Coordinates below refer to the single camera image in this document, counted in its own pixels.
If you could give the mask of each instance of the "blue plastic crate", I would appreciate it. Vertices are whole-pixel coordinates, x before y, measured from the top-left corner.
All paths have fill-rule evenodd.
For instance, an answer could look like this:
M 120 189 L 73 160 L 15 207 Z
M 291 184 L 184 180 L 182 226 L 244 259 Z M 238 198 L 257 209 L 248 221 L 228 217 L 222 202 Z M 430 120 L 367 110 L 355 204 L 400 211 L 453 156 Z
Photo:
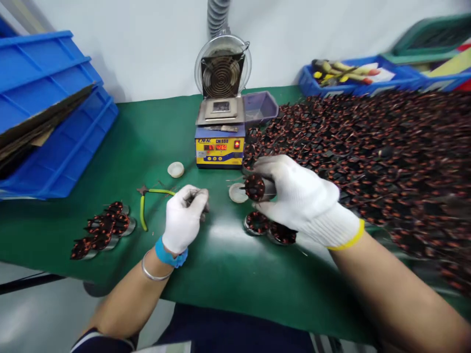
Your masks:
M 460 74 L 440 77 L 428 77 L 408 65 L 401 66 L 401 69 L 410 74 L 416 75 L 419 78 L 417 89 L 421 92 L 433 90 L 444 92 L 453 91 L 471 78 L 471 69 L 467 69 Z
M 100 75 L 70 31 L 0 39 L 0 133 L 91 84 Z
M 303 68 L 303 73 L 299 80 L 299 86 L 306 97 L 328 97 L 337 94 L 349 93 L 352 93 L 355 96 L 375 95 L 381 91 L 386 91 L 390 89 L 414 90 L 417 88 L 419 77 L 416 74 L 413 74 L 408 70 L 404 70 L 402 67 L 399 67 L 389 62 L 380 55 L 342 61 L 342 63 L 350 66 L 362 66 L 375 62 L 378 63 L 378 67 L 384 67 L 386 70 L 395 73 L 394 78 L 388 82 L 375 82 L 371 85 L 355 83 L 354 81 L 349 80 L 347 81 L 348 84 L 346 85 L 339 85 L 334 87 L 320 87 L 316 80 L 313 78 L 312 67 L 310 65 L 307 65 Z
M 348 84 L 340 85 L 335 87 L 320 87 L 317 81 L 313 77 L 313 68 L 311 65 L 306 65 L 301 71 L 299 78 L 299 88 L 306 97 L 320 96 L 329 97 L 336 96 L 338 94 L 349 94 L 353 93 L 357 85 Z
M 10 178 L 0 180 L 0 200 L 67 197 L 118 115 L 101 86 L 59 125 Z
M 390 89 L 400 90 L 400 91 L 413 91 L 417 89 L 419 84 L 419 78 L 417 75 L 404 70 L 402 67 L 397 66 L 390 61 L 386 60 L 380 55 L 369 56 L 366 58 L 359 59 L 349 59 L 342 61 L 345 65 L 350 66 L 362 66 L 371 63 L 378 63 L 378 67 L 385 68 L 388 71 L 395 73 L 395 76 L 391 81 L 388 82 L 374 82 L 371 85 L 361 85 L 357 84 L 354 95 L 376 95 L 382 91 L 387 91 Z

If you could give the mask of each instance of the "white label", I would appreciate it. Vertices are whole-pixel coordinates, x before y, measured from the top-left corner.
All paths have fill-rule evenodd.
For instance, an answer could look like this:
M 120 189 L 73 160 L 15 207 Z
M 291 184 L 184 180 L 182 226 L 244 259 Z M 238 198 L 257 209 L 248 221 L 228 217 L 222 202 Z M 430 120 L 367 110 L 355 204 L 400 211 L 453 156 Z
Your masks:
M 452 84 L 455 80 L 448 80 L 448 81 L 438 81 L 435 83 L 432 83 L 430 86 L 427 88 L 424 88 L 422 92 L 428 92 L 428 91 L 433 91 L 439 88 L 439 91 L 447 87 L 448 85 Z
M 383 92 L 383 91 L 388 91 L 390 89 L 394 89 L 396 86 L 387 86 L 387 87 L 380 87 L 380 88 L 377 88 L 376 91 L 374 91 L 373 93 L 371 93 L 371 96 L 376 96 L 378 93 L 380 92 Z
M 343 91 L 330 91 L 329 93 L 327 93 L 324 96 L 324 98 L 336 96 L 336 95 L 339 95 L 339 94 L 342 94 L 342 93 L 343 93 Z

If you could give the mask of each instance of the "white glove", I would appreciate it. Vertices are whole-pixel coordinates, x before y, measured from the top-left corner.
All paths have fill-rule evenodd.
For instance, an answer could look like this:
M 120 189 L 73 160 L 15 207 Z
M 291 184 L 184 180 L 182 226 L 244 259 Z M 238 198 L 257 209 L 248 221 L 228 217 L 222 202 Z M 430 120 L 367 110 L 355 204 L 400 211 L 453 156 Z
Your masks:
M 186 185 L 167 202 L 162 243 L 169 251 L 181 254 L 195 240 L 202 213 L 209 211 L 208 196 L 207 189 Z
M 268 218 L 310 236 L 331 250 L 362 236 L 364 221 L 338 203 L 339 189 L 286 155 L 261 157 L 254 172 L 275 182 L 276 202 L 255 203 Z

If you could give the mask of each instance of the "pile of inductors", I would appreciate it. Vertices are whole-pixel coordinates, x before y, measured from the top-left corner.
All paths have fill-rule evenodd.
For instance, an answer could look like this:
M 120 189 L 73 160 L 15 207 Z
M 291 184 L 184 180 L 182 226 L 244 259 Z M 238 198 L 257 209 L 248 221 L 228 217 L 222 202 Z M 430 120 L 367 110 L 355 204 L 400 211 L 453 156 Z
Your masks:
M 280 106 L 248 130 L 243 169 L 286 154 L 335 183 L 340 203 L 429 259 L 471 296 L 471 95 L 385 91 Z

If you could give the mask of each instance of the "white wall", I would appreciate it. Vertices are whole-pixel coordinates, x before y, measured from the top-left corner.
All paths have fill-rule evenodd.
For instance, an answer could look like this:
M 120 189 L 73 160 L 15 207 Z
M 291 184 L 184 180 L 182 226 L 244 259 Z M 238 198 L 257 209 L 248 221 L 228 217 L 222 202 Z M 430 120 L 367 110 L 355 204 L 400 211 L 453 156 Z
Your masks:
M 23 0 L 46 28 L 69 29 L 117 101 L 198 93 L 194 62 L 208 40 L 205 0 Z M 232 33 L 251 42 L 247 88 L 295 83 L 313 58 L 386 51 L 415 22 L 471 12 L 469 0 L 234 0 Z

